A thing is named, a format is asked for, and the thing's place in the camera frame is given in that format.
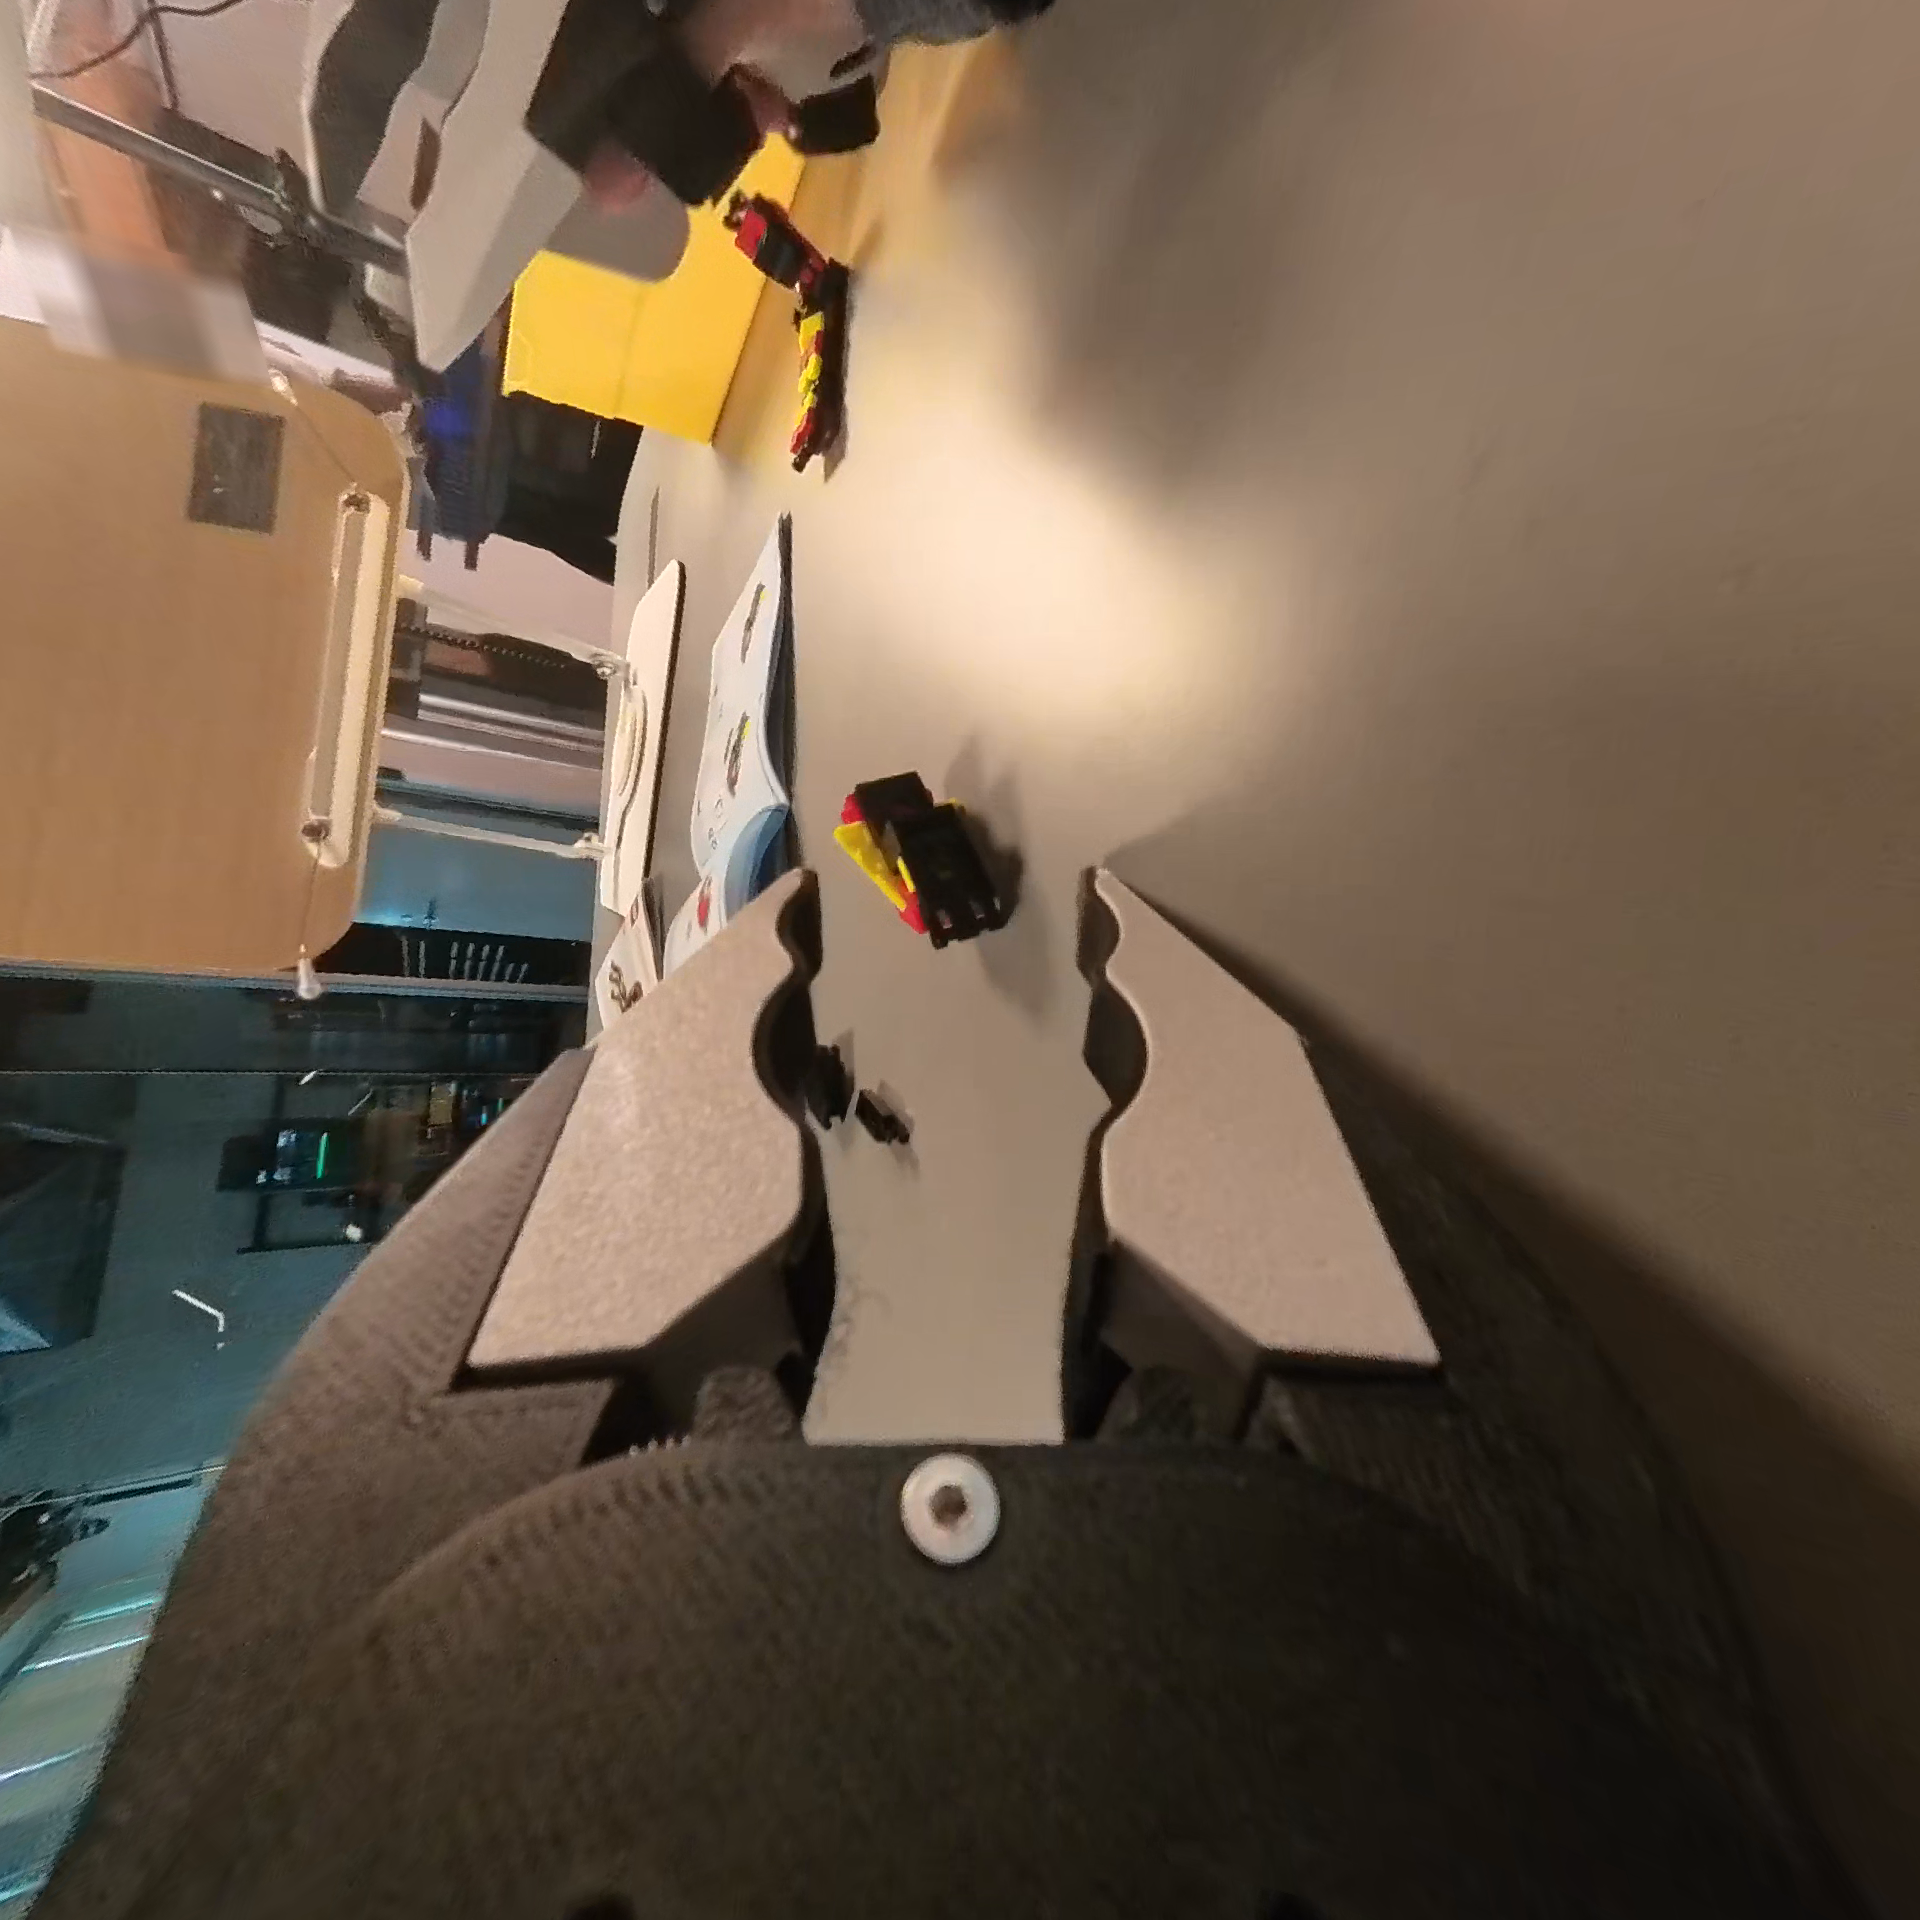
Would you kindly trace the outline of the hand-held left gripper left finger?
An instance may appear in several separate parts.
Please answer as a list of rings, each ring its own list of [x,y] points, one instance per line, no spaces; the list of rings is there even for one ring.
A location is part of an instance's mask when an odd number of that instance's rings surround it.
[[[829,1328],[803,1102],[819,961],[819,882],[796,868],[604,1029],[467,1345],[473,1380],[637,1380],[667,1420],[734,1364],[810,1395]]]

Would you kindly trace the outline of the lego instruction booklet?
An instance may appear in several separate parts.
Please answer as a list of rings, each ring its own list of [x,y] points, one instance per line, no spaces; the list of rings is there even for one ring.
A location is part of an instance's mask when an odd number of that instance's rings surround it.
[[[710,653],[692,784],[692,891],[664,930],[678,973],[790,868],[794,521],[781,515]]]
[[[644,875],[622,908],[594,908],[593,1033],[602,1037],[664,976],[661,875]]]

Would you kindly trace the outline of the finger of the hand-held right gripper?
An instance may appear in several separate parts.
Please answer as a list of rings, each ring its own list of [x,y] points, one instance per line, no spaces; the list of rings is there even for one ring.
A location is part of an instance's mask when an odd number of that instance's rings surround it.
[[[582,196],[527,127],[565,5],[439,5],[411,71],[439,170],[405,256],[422,367],[445,374]]]
[[[305,175],[330,217],[348,217],[385,142],[385,5],[314,5],[301,56]]]

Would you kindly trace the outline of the red yellow lego body assembly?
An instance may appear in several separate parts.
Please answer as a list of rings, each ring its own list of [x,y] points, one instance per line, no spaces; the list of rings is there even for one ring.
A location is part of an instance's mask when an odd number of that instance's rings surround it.
[[[1008,897],[967,815],[915,773],[856,784],[834,832],[896,918],[933,952],[1005,927]]]

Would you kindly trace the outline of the person's right hand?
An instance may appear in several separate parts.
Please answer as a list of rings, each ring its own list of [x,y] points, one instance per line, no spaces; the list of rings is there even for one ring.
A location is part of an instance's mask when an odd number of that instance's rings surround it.
[[[802,103],[834,84],[834,66],[870,53],[852,5],[692,5],[679,41],[705,81],[732,84],[757,131],[785,142]]]

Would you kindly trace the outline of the yellow plastic bin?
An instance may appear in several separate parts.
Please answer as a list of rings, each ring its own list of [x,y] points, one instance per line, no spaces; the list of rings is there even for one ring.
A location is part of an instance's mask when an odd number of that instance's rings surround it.
[[[738,225],[697,208],[664,281],[541,251],[516,281],[504,395],[540,399],[648,436],[712,444],[765,294],[785,294],[756,251],[777,238],[803,156],[772,142],[749,164]]]

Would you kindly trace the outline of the closed lego instruction booklet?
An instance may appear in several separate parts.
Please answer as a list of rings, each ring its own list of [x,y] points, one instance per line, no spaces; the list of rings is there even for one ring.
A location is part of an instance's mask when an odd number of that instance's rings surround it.
[[[594,908],[593,1033],[602,1037],[664,976],[661,875],[644,875],[622,908]]]

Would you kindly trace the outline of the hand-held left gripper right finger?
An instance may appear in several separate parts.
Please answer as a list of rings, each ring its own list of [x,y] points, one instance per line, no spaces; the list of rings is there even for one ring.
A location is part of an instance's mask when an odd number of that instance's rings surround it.
[[[1174,1379],[1242,1433],[1270,1379],[1433,1380],[1445,1354],[1310,1046],[1110,868],[1085,875],[1078,1431]]]

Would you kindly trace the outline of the long red yellow lego assembly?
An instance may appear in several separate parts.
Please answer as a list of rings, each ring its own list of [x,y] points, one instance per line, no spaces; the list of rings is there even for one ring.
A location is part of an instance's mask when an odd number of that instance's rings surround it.
[[[819,251],[794,225],[790,212],[767,196],[734,191],[721,222],[756,272],[794,299],[802,374],[790,468],[803,473],[829,455],[845,426],[845,314],[852,279],[842,262]]]

